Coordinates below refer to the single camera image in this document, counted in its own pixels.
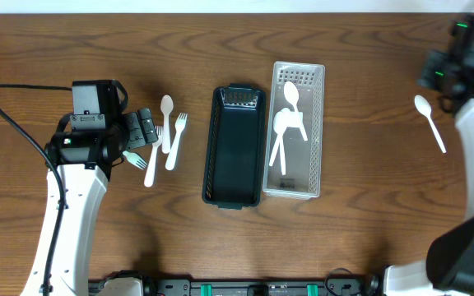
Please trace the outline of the white plastic spoon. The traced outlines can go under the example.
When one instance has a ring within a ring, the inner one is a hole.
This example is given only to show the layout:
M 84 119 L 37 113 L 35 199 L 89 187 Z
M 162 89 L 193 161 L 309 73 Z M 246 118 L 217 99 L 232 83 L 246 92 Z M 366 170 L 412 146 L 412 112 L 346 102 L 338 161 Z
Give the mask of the white plastic spoon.
M 164 116 L 163 132 L 162 132 L 162 152 L 169 154 L 170 152 L 170 114 L 174 109 L 174 103 L 170 95 L 164 95 L 160 103 L 160 110 Z

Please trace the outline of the white plastic fork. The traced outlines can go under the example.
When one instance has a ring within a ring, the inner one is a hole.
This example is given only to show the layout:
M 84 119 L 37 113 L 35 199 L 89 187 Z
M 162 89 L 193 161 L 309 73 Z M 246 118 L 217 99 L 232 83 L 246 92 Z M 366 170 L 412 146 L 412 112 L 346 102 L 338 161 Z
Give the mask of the white plastic fork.
M 167 170 L 173 170 L 175 167 L 177 155 L 178 155 L 180 137 L 186 127 L 187 118 L 188 118 L 188 115 L 186 113 L 180 113 L 175 122 L 176 134 L 175 134 L 172 146 L 170 148 L 170 152 L 168 154 L 168 157 L 165 163 L 165 168 Z
M 151 149 L 151 156 L 149 159 L 149 163 L 146 169 L 146 175 L 144 178 L 144 186 L 145 187 L 152 187 L 155 180 L 155 173 L 156 173 L 156 159 L 157 159 L 157 151 L 163 141 L 163 127 L 156 126 L 156 135 L 158 136 L 157 141 L 152 143 Z

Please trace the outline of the pale blue plastic fork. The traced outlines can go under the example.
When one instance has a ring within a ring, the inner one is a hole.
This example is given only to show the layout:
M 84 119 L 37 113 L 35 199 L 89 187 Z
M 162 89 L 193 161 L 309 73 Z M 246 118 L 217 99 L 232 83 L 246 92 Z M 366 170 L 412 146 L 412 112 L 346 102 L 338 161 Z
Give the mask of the pale blue plastic fork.
M 138 169 L 146 169 L 147 162 L 138 153 L 125 150 L 123 152 L 123 156 L 125 157 L 127 162 L 137 167 Z

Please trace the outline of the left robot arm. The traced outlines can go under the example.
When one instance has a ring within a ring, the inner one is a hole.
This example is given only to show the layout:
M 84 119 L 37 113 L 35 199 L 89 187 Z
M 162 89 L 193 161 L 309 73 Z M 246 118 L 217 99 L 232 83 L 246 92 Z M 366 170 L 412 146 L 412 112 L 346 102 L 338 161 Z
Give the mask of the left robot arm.
M 124 161 L 145 169 L 136 148 L 159 140 L 149 109 L 127 113 L 128 93 L 116 80 L 75 81 L 73 111 L 44 148 L 52 163 L 35 260 L 24 295 L 87 295 L 97 214 Z

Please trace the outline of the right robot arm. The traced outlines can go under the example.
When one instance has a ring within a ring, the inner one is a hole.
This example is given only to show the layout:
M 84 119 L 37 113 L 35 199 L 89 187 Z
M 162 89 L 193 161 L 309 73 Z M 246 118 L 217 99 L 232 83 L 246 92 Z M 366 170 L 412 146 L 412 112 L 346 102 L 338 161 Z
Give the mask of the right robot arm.
M 450 28 L 444 52 L 431 50 L 418 84 L 439 92 L 448 101 L 462 141 L 467 184 L 464 221 L 430 245 L 424 260 L 386 268 L 384 295 L 474 295 L 474 15 L 467 14 Z

